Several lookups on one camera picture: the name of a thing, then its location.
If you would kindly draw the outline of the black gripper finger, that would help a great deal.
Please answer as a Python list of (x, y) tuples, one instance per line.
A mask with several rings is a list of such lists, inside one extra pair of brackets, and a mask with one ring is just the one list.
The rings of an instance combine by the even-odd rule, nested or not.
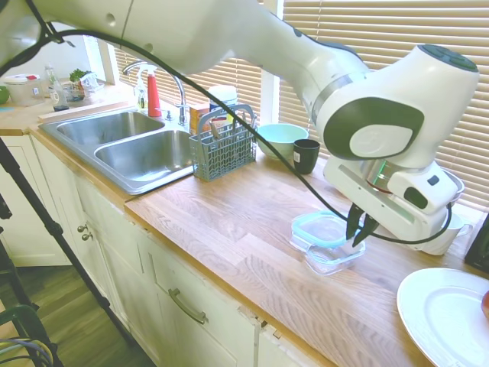
[(354, 241), (352, 243), (353, 247), (359, 245), (362, 241), (364, 241), (368, 236), (370, 236), (379, 226), (379, 223), (375, 220), (375, 218), (366, 214), (364, 218), (363, 227), (355, 236)]
[(351, 239), (355, 236), (358, 229), (358, 224), (361, 218), (361, 208), (356, 204), (352, 204), (350, 210), (348, 211), (347, 226), (345, 238)]

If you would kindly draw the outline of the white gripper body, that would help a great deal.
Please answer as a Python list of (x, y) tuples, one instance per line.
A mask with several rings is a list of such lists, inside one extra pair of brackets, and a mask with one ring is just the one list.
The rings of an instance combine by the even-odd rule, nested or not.
[(324, 176), (363, 213), (408, 245), (429, 242), (444, 232), (452, 179), (436, 162), (409, 169), (387, 159), (330, 157)]

